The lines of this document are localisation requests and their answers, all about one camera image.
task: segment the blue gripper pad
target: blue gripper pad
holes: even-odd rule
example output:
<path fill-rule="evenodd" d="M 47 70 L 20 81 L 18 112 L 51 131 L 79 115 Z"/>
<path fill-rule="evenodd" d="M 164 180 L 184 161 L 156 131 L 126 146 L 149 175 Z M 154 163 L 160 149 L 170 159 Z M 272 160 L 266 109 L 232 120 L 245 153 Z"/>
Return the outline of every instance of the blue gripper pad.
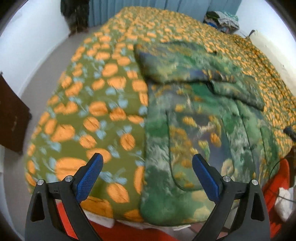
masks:
<path fill-rule="evenodd" d="M 200 181 L 207 197 L 214 203 L 219 202 L 219 186 L 210 175 L 207 168 L 210 167 L 200 154 L 196 154 L 192 158 L 193 170 Z"/>
<path fill-rule="evenodd" d="M 94 183 L 96 182 L 101 170 L 103 168 L 103 156 L 98 154 L 95 160 L 86 171 L 85 175 L 77 185 L 76 200 L 81 203 L 83 200 L 87 199 Z"/>

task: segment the wooden door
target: wooden door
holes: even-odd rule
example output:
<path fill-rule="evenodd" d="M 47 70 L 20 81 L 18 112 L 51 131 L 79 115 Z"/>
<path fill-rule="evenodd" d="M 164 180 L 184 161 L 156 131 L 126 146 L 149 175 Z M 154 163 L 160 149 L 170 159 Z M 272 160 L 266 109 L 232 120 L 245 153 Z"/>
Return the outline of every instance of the wooden door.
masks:
<path fill-rule="evenodd" d="M 31 117 L 30 109 L 0 74 L 0 145 L 21 154 Z"/>

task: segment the bed sheet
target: bed sheet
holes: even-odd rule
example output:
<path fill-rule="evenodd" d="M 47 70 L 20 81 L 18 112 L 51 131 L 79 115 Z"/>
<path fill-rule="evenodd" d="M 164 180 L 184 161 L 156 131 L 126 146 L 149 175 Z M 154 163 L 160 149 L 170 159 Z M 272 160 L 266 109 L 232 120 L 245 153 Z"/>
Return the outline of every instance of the bed sheet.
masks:
<path fill-rule="evenodd" d="M 54 182 L 73 175 L 99 152 L 104 167 L 82 207 L 109 218 L 144 222 L 139 204 L 143 184 L 149 185 L 143 178 L 148 88 L 133 46 L 173 40 L 195 42 L 209 53 L 219 52 L 253 76 L 279 158 L 289 152 L 292 141 L 282 130 L 296 126 L 295 97 L 248 38 L 218 32 L 181 13 L 128 7 L 84 40 L 62 74 L 25 158 L 31 191 L 38 179 Z"/>

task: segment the black cable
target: black cable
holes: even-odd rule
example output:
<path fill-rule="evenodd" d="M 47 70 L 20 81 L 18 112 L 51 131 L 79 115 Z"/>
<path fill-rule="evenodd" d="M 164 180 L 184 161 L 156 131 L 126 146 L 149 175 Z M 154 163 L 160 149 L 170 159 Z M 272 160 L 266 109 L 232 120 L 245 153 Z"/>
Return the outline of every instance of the black cable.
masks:
<path fill-rule="evenodd" d="M 279 160 L 279 161 L 274 165 L 274 167 L 271 169 L 271 172 L 269 173 L 268 181 L 270 180 L 270 177 L 271 177 L 272 171 L 275 169 L 276 165 L 279 164 L 280 162 L 281 162 L 281 160 Z M 280 198 L 285 199 L 285 200 L 287 200 L 287 201 L 289 201 L 289 202 L 292 202 L 292 203 L 296 203 L 296 201 L 294 201 L 294 200 L 290 200 L 290 199 L 287 199 L 287 198 L 284 198 L 284 197 L 278 195 L 277 193 L 273 192 L 273 191 L 270 190 L 269 188 L 268 188 L 268 190 L 271 191 L 273 194 L 275 194 L 277 197 L 280 197 Z"/>

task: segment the blue curtain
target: blue curtain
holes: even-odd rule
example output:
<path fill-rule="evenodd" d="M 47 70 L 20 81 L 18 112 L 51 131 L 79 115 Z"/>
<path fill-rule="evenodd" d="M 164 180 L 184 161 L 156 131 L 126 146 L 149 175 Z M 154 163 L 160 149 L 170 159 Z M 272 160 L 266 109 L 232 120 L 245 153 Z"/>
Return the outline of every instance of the blue curtain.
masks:
<path fill-rule="evenodd" d="M 89 26 L 104 24 L 123 7 L 143 6 L 168 9 L 184 13 L 203 21 L 210 11 L 227 11 L 235 14 L 242 0 L 90 0 Z"/>

